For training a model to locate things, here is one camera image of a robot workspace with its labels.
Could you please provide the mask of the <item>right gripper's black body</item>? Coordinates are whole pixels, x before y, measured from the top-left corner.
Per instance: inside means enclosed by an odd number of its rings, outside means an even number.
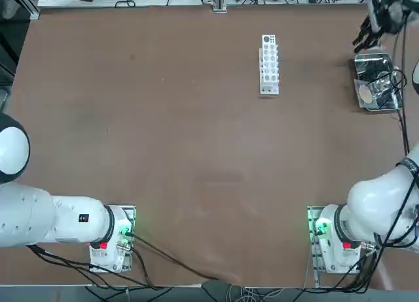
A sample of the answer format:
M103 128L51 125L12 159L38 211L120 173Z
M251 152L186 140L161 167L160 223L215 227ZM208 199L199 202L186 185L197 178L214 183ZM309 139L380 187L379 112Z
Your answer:
M390 7L397 0L368 0L368 32L399 33L399 22L392 16Z

